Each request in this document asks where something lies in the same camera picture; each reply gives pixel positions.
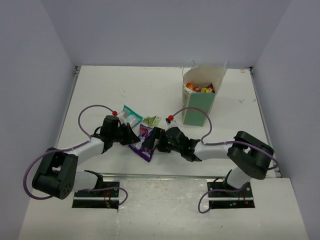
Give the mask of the purple snack packet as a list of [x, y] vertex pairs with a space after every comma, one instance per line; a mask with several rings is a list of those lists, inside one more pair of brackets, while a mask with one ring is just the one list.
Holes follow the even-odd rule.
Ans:
[[152, 133], [153, 133], [153, 128], [140, 124], [139, 136], [138, 136], [140, 139], [140, 142], [130, 144], [128, 146], [134, 153], [136, 153], [139, 157], [141, 157], [143, 160], [145, 160], [148, 163], [152, 160], [154, 149], [147, 148], [142, 144], [148, 137], [151, 136]]

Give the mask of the orange snack packet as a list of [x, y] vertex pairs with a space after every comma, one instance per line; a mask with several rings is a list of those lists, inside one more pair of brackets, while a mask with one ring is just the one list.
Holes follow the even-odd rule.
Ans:
[[186, 88], [189, 89], [189, 90], [192, 90], [193, 92], [196, 92], [196, 93], [210, 93], [211, 92], [206, 87], [196, 87], [196, 86], [193, 86], [193, 84], [190, 83], [190, 82], [188, 82], [186, 84]]

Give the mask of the red chips bag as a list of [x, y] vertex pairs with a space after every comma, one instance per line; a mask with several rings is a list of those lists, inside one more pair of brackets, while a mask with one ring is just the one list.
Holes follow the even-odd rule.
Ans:
[[206, 93], [215, 93], [215, 88], [212, 84], [210, 84], [207, 88], [206, 88]]

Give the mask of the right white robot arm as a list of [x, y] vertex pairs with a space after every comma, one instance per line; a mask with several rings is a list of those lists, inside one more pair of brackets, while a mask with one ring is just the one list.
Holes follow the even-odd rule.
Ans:
[[188, 162], [230, 159], [236, 168], [229, 171], [222, 189], [231, 197], [250, 180], [265, 179], [274, 157], [272, 147], [245, 131], [238, 131], [229, 141], [202, 143], [200, 139], [188, 138], [176, 126], [166, 130], [157, 127], [142, 146], [162, 153], [177, 152]]

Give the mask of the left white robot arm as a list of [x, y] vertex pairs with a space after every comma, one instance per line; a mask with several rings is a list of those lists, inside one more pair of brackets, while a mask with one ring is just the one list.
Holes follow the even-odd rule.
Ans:
[[78, 172], [78, 164], [104, 154], [114, 143], [126, 146], [138, 142], [140, 139], [129, 123], [107, 115], [88, 141], [67, 150], [49, 148], [40, 157], [31, 185], [35, 190], [48, 194], [45, 200], [52, 197], [63, 200], [71, 192], [89, 192], [92, 196], [99, 196], [112, 188], [104, 188], [103, 176], [97, 172]]

